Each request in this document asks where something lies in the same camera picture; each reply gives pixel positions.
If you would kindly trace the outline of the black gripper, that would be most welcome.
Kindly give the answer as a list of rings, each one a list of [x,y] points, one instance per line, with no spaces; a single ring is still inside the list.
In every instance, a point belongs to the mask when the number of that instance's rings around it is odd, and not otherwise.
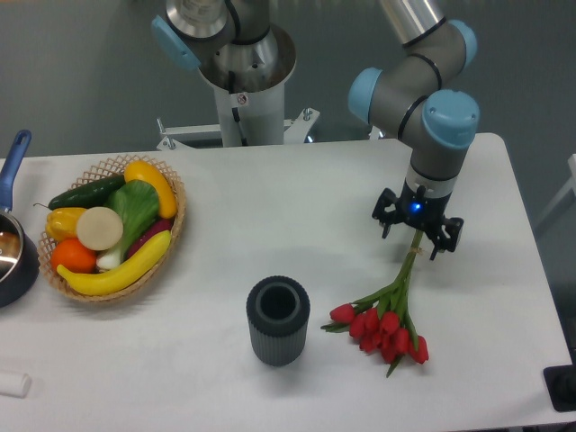
[[[420,196],[417,189],[404,183],[400,198],[389,188],[385,188],[373,208],[372,218],[382,228],[382,238],[386,239],[391,227],[400,223],[425,232],[434,245],[430,260],[438,253],[455,252],[464,227],[459,217],[445,216],[451,194],[439,198]]]

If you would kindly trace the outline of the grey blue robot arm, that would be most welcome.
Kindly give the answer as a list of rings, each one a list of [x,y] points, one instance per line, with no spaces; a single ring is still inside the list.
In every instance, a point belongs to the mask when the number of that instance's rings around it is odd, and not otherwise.
[[[405,59],[391,72],[370,67],[354,80],[349,111],[411,149],[400,193],[385,190],[373,217],[384,230],[405,224],[436,252],[454,251],[464,225],[446,216],[478,128],[480,109],[447,88],[473,60],[477,40],[434,1],[385,1]],[[180,68],[199,71],[216,99],[227,147],[284,144],[284,85],[295,69],[291,37],[270,18],[267,1],[169,1],[154,18],[158,46]]]

